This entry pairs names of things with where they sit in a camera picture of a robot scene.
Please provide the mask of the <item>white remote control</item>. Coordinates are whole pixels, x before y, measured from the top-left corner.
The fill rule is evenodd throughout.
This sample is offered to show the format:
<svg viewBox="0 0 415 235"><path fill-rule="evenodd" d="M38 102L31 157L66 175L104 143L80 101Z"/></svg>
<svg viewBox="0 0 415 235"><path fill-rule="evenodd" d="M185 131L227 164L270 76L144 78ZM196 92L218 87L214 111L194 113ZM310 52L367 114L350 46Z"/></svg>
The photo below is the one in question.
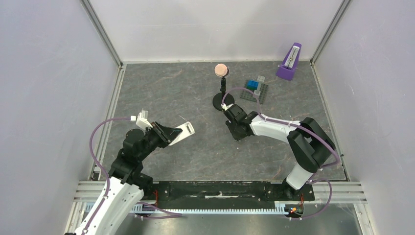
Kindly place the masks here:
<svg viewBox="0 0 415 235"><path fill-rule="evenodd" d="M183 141L184 139L192 136L195 134L194 127L192 126L191 122L186 122L180 126L177 127L178 129L181 129L181 133L172 141L172 143L169 144L169 146L173 146L177 144L180 141Z"/></svg>

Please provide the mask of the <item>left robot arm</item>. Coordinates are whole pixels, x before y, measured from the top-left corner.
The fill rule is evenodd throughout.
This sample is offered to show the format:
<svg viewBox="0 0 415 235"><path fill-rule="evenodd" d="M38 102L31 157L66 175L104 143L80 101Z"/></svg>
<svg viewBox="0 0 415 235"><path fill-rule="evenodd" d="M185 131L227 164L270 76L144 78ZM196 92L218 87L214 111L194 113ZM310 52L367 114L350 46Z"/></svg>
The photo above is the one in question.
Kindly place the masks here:
<svg viewBox="0 0 415 235"><path fill-rule="evenodd" d="M142 173L143 160L158 148L166 148L191 136L186 125L175 128L157 122L129 130L97 201L74 235L113 235L134 205L152 197L152 177Z"/></svg>

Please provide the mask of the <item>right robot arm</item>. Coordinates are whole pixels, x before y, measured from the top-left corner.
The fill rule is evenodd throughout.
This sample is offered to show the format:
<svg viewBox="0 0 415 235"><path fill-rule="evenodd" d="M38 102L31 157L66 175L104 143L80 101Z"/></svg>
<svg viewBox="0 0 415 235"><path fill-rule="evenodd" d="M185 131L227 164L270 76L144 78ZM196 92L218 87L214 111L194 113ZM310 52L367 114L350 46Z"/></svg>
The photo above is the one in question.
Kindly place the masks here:
<svg viewBox="0 0 415 235"><path fill-rule="evenodd" d="M226 126L232 137L239 141L249 136L265 136L283 141L291 147L296 165L283 181L283 195L295 200L302 187L335 154L335 144L312 118L287 121L252 111L247 114L236 104L224 105Z"/></svg>

